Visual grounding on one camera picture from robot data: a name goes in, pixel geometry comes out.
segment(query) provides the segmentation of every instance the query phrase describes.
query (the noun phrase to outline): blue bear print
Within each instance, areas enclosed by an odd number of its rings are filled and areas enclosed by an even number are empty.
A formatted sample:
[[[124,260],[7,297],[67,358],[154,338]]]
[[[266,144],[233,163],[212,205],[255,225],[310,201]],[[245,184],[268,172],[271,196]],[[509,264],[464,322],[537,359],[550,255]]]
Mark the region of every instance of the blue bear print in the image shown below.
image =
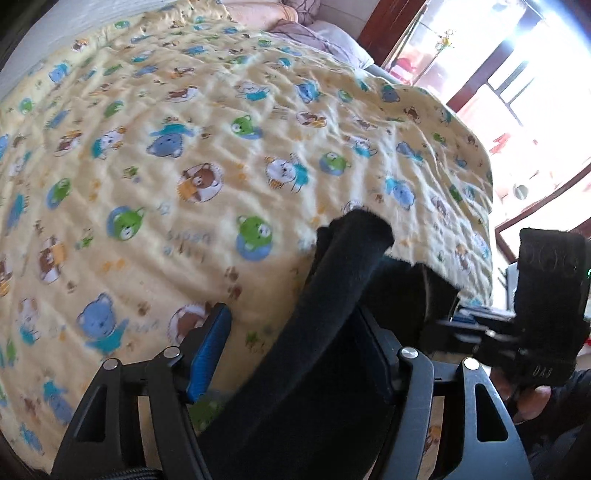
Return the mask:
[[[59,85],[69,73],[70,66],[67,63],[60,63],[48,75],[53,83]]]
[[[72,420],[74,410],[61,395],[62,393],[67,393],[67,390],[57,388],[53,380],[43,384],[43,400],[51,407],[57,421],[66,426]]]
[[[288,53],[289,55],[293,55],[294,57],[301,57],[300,51],[293,50],[292,48],[289,48],[289,47],[281,47],[279,50],[281,50],[283,53]]]
[[[70,113],[69,110],[62,110],[60,112],[57,112],[55,116],[45,124],[45,128],[59,127],[60,123],[63,122],[64,118],[66,118],[68,113]]]
[[[144,50],[139,55],[136,55],[131,59],[133,63],[142,63],[143,61],[148,60],[154,53],[154,50]]]
[[[157,157],[179,158],[183,154],[183,135],[194,137],[195,133],[182,124],[166,125],[151,137],[158,137],[147,149],[148,153]]]
[[[2,160],[2,157],[4,156],[4,152],[8,148],[8,139],[9,139],[8,134],[0,137],[0,160]]]
[[[415,194],[403,181],[386,179],[386,193],[392,195],[405,210],[414,205]]]
[[[456,165],[460,168],[466,168],[468,166],[468,162],[466,160],[464,160],[463,158],[460,158],[456,155],[456,158],[454,158]]]
[[[153,35],[141,35],[139,37],[131,37],[130,42],[133,44],[139,43],[142,40],[146,40],[147,38],[153,37]]]
[[[156,65],[146,65],[145,67],[140,68],[137,72],[134,73],[134,78],[138,79],[146,74],[154,73],[157,70],[158,67]]]
[[[386,103],[399,102],[400,97],[392,85],[382,87],[382,100]]]
[[[25,212],[27,208],[27,198],[22,194],[17,194],[17,197],[14,199],[14,203],[10,208],[10,212],[8,214],[8,219],[6,221],[6,235],[10,233],[10,231],[17,227],[18,222],[21,220],[22,214]]]
[[[202,45],[195,45],[194,47],[185,48],[183,50],[183,53],[186,53],[187,55],[200,55],[205,52],[206,49]]]
[[[106,293],[101,293],[78,315],[76,322],[84,334],[90,338],[90,341],[86,342],[87,346],[96,348],[104,355],[109,355],[121,346],[121,337],[129,319],[117,325],[113,312],[113,300]]]
[[[414,151],[406,142],[400,142],[398,145],[396,145],[396,152],[410,158],[419,165],[423,164],[423,156],[420,154],[420,152]]]
[[[439,121],[442,124],[449,125],[452,123],[452,113],[445,107],[435,107],[435,110],[439,113]]]
[[[39,455],[43,455],[43,447],[39,441],[39,437],[34,431],[29,430],[24,423],[21,423],[21,437],[25,443],[32,449],[35,450]]]
[[[309,80],[296,85],[295,89],[304,103],[320,101],[321,93],[318,91],[317,85]]]

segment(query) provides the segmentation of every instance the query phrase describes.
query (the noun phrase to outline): purple pillowcase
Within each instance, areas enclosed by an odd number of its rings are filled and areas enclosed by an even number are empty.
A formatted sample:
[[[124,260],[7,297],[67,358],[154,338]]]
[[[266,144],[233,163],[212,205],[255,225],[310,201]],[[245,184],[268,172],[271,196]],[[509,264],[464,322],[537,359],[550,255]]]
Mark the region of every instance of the purple pillowcase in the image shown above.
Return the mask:
[[[337,60],[347,63],[355,68],[362,69],[365,64],[365,59],[360,59],[352,52],[345,50],[343,47],[332,43],[331,41],[321,37],[318,33],[310,30],[296,22],[289,22],[287,20],[279,20],[275,28],[269,33],[276,37],[287,38],[294,40],[304,45],[314,47],[318,50],[331,54]]]
[[[283,0],[284,5],[292,7],[302,25],[310,25],[318,15],[322,0]]]

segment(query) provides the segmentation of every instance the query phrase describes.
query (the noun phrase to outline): hand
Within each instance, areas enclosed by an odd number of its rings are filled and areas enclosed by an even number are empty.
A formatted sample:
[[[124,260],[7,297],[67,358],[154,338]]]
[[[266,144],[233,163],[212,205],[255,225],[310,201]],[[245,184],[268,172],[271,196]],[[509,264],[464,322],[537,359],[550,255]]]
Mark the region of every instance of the hand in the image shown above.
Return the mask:
[[[507,402],[515,391],[512,385],[499,368],[491,370],[491,381],[503,402]],[[546,408],[552,389],[547,385],[537,388],[526,388],[519,393],[517,399],[517,413],[513,416],[516,425],[527,420],[533,420]]]

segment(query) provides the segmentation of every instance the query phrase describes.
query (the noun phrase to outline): red object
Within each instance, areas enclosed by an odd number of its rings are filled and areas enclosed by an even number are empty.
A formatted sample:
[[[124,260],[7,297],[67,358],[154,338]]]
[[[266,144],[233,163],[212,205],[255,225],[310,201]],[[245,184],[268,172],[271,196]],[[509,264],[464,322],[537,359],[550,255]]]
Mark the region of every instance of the red object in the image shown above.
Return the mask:
[[[502,134],[499,138],[493,140],[493,142],[496,143],[497,145],[495,145],[494,147],[492,147],[489,150],[490,154],[494,155],[495,153],[501,153],[501,151],[503,150],[503,148],[505,148],[505,146],[507,145],[507,142],[509,141],[510,138],[511,138],[511,134],[505,133],[505,134]]]
[[[389,72],[390,75],[396,77],[401,82],[410,85],[410,81],[416,70],[408,58],[400,57],[392,62]]]

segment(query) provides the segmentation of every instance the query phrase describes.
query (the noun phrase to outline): black cable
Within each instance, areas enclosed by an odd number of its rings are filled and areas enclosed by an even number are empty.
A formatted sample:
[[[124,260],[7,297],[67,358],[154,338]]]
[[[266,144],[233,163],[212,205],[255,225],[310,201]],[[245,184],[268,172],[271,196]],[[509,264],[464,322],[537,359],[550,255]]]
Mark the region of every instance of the black cable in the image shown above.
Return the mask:
[[[108,475],[93,478],[92,480],[164,480],[164,475],[160,470],[156,470],[155,468],[137,467],[109,473]]]

